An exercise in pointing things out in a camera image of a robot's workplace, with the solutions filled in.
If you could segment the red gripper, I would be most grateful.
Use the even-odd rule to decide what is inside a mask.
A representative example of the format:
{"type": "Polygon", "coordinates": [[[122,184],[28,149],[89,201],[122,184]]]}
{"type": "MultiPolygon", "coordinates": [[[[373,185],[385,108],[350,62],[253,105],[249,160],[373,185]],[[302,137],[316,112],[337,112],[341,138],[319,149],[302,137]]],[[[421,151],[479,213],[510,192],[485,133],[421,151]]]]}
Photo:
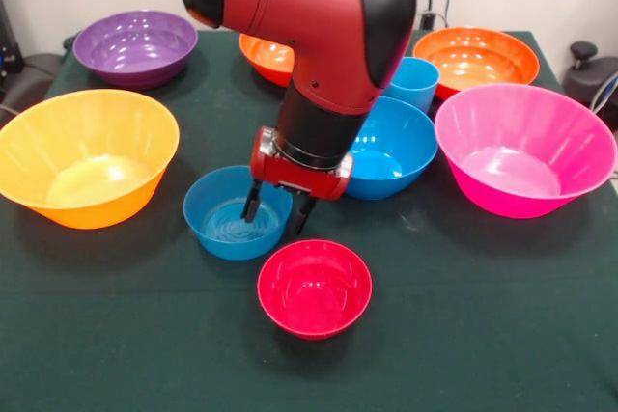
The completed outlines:
{"type": "Polygon", "coordinates": [[[262,126],[257,133],[250,160],[253,177],[240,218],[252,223],[260,207],[263,182],[275,187],[288,187],[303,192],[291,214],[291,233],[300,234],[313,208],[320,200],[338,200],[347,189],[353,168],[353,157],[347,153],[332,170],[318,170],[302,166],[283,154],[275,144],[274,128],[262,126]]]}

